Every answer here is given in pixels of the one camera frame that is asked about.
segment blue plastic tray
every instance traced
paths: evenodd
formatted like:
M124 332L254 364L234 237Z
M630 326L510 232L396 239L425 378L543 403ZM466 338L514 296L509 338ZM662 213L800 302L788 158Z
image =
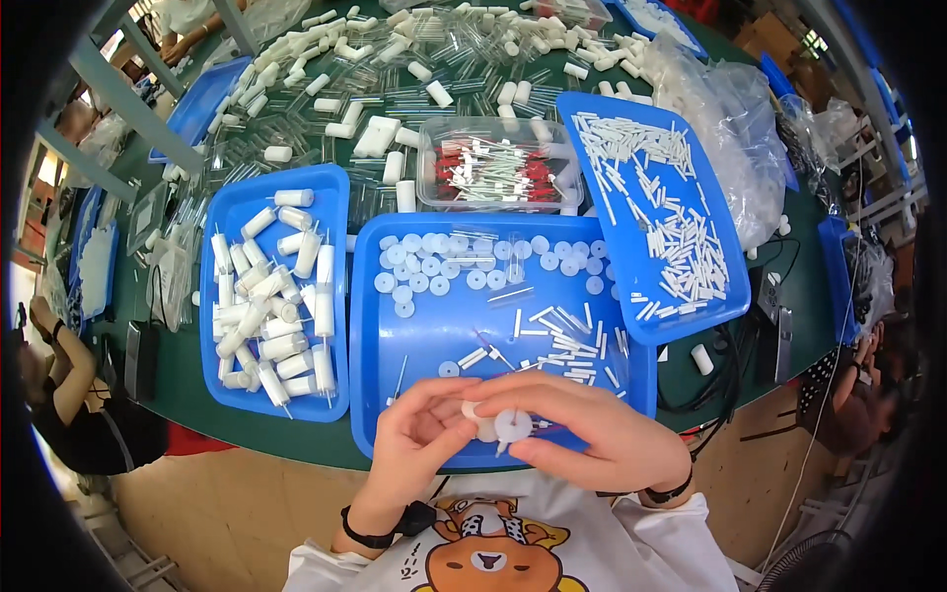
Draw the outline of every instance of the blue plastic tray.
M102 304L101 308L95 309L91 314L82 316L82 320L86 321L90 318L99 316L105 312L105 307L112 304L112 278L115 275L116 270L116 255L118 253L118 221L112 220L109 223L109 227L112 228L112 247L109 249L109 263L108 271L105 274L105 302Z
M79 279L79 256L82 254L82 248L85 246L85 242L92 236L92 231L96 227L98 209L102 205L101 199L102 188L98 185L94 185L88 190L85 194L85 198L82 200L77 221L79 227L76 228L76 233L72 238L72 257L69 258L69 285L76 283ZM90 212L87 221L85 220L86 211Z
M835 339L850 346L858 336L861 326L855 321L855 309L851 302L851 276L845 259L843 242L855 236L854 230L848 230L848 223L838 216L827 216L819 223L819 241L822 242L822 256L825 258L828 272L829 294L831 296L832 323L835 327Z
M250 56L243 56L210 67L201 74L168 117L170 130L180 135L189 146L197 146L207 134L207 126L217 115L217 105L230 94L233 81L248 63ZM163 164L168 162L168 157L152 148L148 153L148 162Z
M602 0L602 1L605 4L615 5L615 8L618 9L618 12L621 12L621 15L625 17L625 20L628 21L628 23L632 26L632 28L634 28L634 30L641 33L648 39L654 39L654 36L657 35L656 32L648 30L642 27L641 25L639 25L638 22L632 16L632 14L628 11L628 9L625 8L625 3L622 2L621 0ZM690 32L690 29L688 28L688 26L685 25L684 22L677 17L677 14L675 14L673 10L669 9L664 3L654 2L653 0L649 0L649 2L651 2L652 4L656 4L663 11L669 12L670 15L674 17L674 20L677 21L677 24L681 28L681 30L683 30L687 34L687 36L690 38L690 40L698 47L698 50L691 49L690 47L688 47L688 49L690 49L694 53L694 55L697 56L698 58L707 59L708 56L707 56L706 50L704 49L704 46L701 45L701 42L697 41L697 38L694 37L694 34Z
M486 229L500 236L518 232L524 239L537 234L550 242L585 241L591 243L601 239L601 229L595 220L582 217L554 216L547 214L479 214L479 213L421 213L385 214L372 219L359 232L355 246L355 262L352 269L351 321L351 426L355 443L367 457L372 456L375 441L375 424L378 415L385 409L385 400L390 397L398 382L402 360L407 354L402 392L421 378L438 376L438 366L445 360L457 361L483 344L475 331L503 353L511 364L518 366L521 360L536 362L539 355L550 353L551 337L521 336L513 339L516 309L523 311L523 329L544 329L539 323L527 319L550 304L562 306L584 322L584 302L592 309L593 324L604 321L603 329L611 332L609 343L615 341L614 327L623 326L620 309L610 296L612 282L601 274L605 290L591 296L585 290L589 274L579 271L573 278L558 270L546 271L539 265L539 257L533 255L526 261L526 282L522 286L533 286L533 296L505 306L492 308L487 303L488 289L474 291L467 286L464 273L451 280L451 290L446 296L434 296L430 291L414 295L415 313L402 319L395 315L391 295L379 294L374 287L375 276L382 270L379 264L379 240L388 235L399 239L414 232L449 233L454 227ZM595 334L586 343L594 343ZM657 401L657 352L629 342L631 379L622 381L621 389L628 394L623 400L648 417L654 417ZM612 384L605 375L604 366L616 370L616 363L609 355L605 361L595 360L598 371L595 386L608 388ZM489 378L509 372L501 361L484 358L465 376ZM561 426L540 430L543 438L555 441L573 450L584 450L586 444ZM495 443L474 440L444 466L455 469L492 468L521 466L522 463L509 454L494 457Z
M627 117L639 123L666 129L670 129L670 124L673 121L674 129L679 132L690 128L682 117L671 111L628 100L603 97L602 95L576 92L562 93L556 99L556 106L562 115L563 125L568 130L572 143L576 147L576 153L579 156L582 172L586 179L594 179L595 175L592 171L591 161L582 148L579 132L572 122L572 116L577 111L596 113L600 117ZM660 272L664 269L665 262L664 260L648 257L646 235L638 230L637 222L625 200L619 200L613 194L610 203L615 213L617 225L612 226L606 214L598 184L586 182L596 203L599 222L605 235L605 241L608 243L609 251L623 255L621 261L616 262L618 263L616 265L616 279L618 289L622 294L620 300L621 311L625 316L628 334L638 343L648 346L659 346L709 329L732 318L742 316L750 308L750 280L746 275L746 260L740 249L737 229L733 225L733 218L727 208L724 193L717 183L717 176L707 160L703 147L697 141L697 134L693 131L689 132L687 140L690 144L691 161L697 173L697 179L701 182L701 188L704 190L707 207L710 209L710 220L714 222L717 229L717 238L723 247L727 270L730 274L730 281L725 287L726 300L715 299L708 303L706 307L697 309L696 313L684 316L672 314L664 319L659 319L655 315L647 322L644 319L641 321L634 320L646 303L633 304L630 300L631 292L640 292L652 300L661 300L664 304L671 304L672 302L680 304L683 303L683 300L671 298L658 286L658 282L661 280ZM619 165L619 172L626 179L634 179L634 162L631 165ZM668 195L681 198L681 206L693 207L698 212L704 211L700 194L697 192L697 186L693 179L688 179L685 183L671 165L654 164L648 166L649 176L654 176L656 172L660 173L663 185L668 188ZM653 220L654 209L638 184L628 183L626 189L635 203ZM660 212L660 218L665 218L669 213L664 208Z
M348 409L348 348L346 346L346 220L348 219L348 175L336 165L316 165L303 169L283 170L246 181L227 185L214 195L207 209L206 232L201 257L201 365L204 368L204 382L211 396L220 404L225 404L246 411L255 411L267 415L286 417L285 412L270 403L266 393L261 388L255 393L242 389L224 388L217 379L218 360L211 327L213 303L217 302L217 284L214 282L214 252L210 247L210 238L219 228L227 237L228 242L243 241L241 227L246 224L265 206L272 206L268 200L278 189L310 188L315 193L315 200L309 207L303 207L313 215L313 220L319 221L319 231L329 231L329 243L335 246L335 336L330 338L329 345L332 352L332 361L335 365L336 395L332 398L332 407L326 399L315 395L293 397L289 403L290 413L297 420L308 422L334 422L345 415ZM286 263L291 270L295 265L296 255L282 257L277 252L277 240L298 232L294 228L280 222L270 224L259 233L256 241L259 248L267 257L275 257L277 262ZM302 288L312 283L310 279L296 280ZM300 315L306 316L305 306L300 305ZM313 336L313 323L303 323L304 332L309 337L310 344L320 343L321 339ZM257 355L253 340L249 342L250 349Z

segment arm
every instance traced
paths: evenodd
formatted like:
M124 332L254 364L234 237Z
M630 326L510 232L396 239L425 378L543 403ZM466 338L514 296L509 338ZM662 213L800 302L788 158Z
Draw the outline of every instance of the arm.
M36 314L40 325L52 334L59 318L49 310L41 296L33 298L30 310ZM64 357L72 364L65 379L53 392L53 405L66 427L72 423L76 413L85 404L85 395L96 379L96 359L79 338L66 327L60 329L56 343L62 348Z

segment black watch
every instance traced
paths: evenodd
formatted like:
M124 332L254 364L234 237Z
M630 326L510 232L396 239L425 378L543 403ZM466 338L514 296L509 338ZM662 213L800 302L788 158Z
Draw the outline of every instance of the black watch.
M431 508L422 501L413 501L411 505L404 509L402 519L398 521L395 528L388 534L375 536L370 534L359 534L348 525L348 510L351 506L345 506L342 509L342 530L346 532L348 538L356 543L368 548L389 548L395 541L396 534L404 536L417 536L425 529L433 526L438 519L438 511Z
M694 478L694 467L690 466L690 474L688 475L688 480L684 482L683 485L675 487L669 492L656 492L652 488L645 488L645 495L655 504L667 504L672 499L683 493L690 485L690 480Z

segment hand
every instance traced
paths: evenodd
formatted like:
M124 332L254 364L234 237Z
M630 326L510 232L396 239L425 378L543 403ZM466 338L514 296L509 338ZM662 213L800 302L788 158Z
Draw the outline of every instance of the hand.
M418 499L438 469L476 435L476 423L460 413L461 401L454 395L479 382L421 380L383 411L378 416L371 472L359 497L374 497L399 508Z
M509 447L512 456L583 489L667 492L688 479L690 453L680 437L603 388L527 371L473 386L462 396L483 402L474 411L480 417L524 409L561 423L588 442L583 453L538 438Z

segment black shirt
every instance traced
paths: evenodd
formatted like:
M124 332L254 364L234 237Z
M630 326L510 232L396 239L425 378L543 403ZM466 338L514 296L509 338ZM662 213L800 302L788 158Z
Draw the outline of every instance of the black shirt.
M101 413L82 404L66 426L53 404L56 385L47 378L46 400L32 408L33 425L56 456L82 475L118 475L128 471L125 457L109 423ZM153 462L168 449L166 421L128 399L106 399L102 407L116 423L135 467Z

